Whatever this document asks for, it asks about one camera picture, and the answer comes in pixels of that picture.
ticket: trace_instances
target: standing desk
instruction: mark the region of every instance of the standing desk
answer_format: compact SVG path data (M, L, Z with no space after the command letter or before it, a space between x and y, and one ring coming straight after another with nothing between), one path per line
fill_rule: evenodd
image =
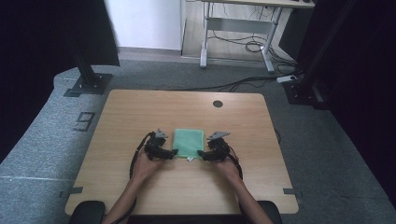
M222 107L213 103L221 101ZM230 132L224 140L239 157L247 188L256 200L274 202L280 213L298 211L264 98L254 93L190 91L112 91L79 170L66 214L89 200L106 204L106 213L129 180L134 151L143 137L161 128ZM208 161L173 158L142 187L134 215L239 214L233 191Z
M201 46L201 68L206 68L207 61L207 31L228 31L240 33L253 33L267 35L265 46L261 47L262 57L269 73L274 73L274 67L268 50L274 38L277 24L279 22L280 14L283 7L297 7L297 8L312 8L315 4L312 0L309 3L300 0L298 2L291 0L201 0L205 4L205 21L204 21L204 42ZM239 4L239 5L253 5L253 6L268 6L275 7L276 12L271 21L246 21L236 19L214 18L210 17L210 5L214 3L225 4Z

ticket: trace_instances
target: wrist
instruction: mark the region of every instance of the wrist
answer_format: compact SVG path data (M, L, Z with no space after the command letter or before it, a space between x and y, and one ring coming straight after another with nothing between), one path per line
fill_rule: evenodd
M131 179L129 180L128 185L129 186L135 185L135 186L140 187L145 181L146 181L146 178L143 177L142 175L133 175L131 177Z
M147 172L136 172L132 175L131 179L139 182L145 182L149 178Z
M237 187L240 185L244 185L244 181L239 177L239 175L230 175L227 176L227 181L229 182L230 185L233 187Z

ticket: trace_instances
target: black stand base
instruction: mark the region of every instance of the black stand base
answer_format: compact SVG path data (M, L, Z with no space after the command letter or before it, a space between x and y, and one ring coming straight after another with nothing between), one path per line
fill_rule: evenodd
M95 80L92 85L85 84L80 77L72 89L68 89L65 97L79 97L81 94L97 94L102 95L105 92L108 82L110 81L111 74L95 73Z
M306 94L300 94L300 83L285 82L283 88L291 105L314 105L317 102L317 97L312 90Z
M329 107L323 102L321 96L316 95L316 92L312 89L310 89L308 93L302 94L302 92L306 91L301 91L300 83L285 82L283 83L283 88L285 89L286 96L291 105L312 105L318 110L329 110Z

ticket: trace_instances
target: metal frame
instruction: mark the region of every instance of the metal frame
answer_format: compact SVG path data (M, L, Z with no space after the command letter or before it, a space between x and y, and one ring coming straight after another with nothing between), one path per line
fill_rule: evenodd
M271 62L271 57L268 54L271 42L274 38L276 27L279 22L282 7L277 7L275 15L271 21L246 21L235 19L212 18L209 16L210 3L204 2L204 42L201 46L201 61L200 67L206 68L207 65L207 31L230 31L239 33L254 33L267 35L265 46L262 47L262 57L269 73L274 73L274 67Z

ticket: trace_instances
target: white desk frame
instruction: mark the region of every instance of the white desk frame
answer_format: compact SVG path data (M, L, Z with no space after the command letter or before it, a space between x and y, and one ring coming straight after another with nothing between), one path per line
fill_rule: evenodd
M265 46L262 47L262 57L264 58L265 65L269 73L274 73L274 66L271 62L271 57L268 54L271 42L274 38L277 24L279 22L280 14L283 7L314 7L314 3L304 3L303 0L294 2L291 0L250 0L250 1L215 1L215 0L202 0L205 5L205 21L204 21L204 42L201 47L201 61L200 67L206 68L207 62L207 31L228 31L239 33L253 33L267 35ZM245 4L254 6L269 6L276 7L274 17L271 21L247 21L225 18L214 18L209 16L210 4L214 3L227 3L227 4Z

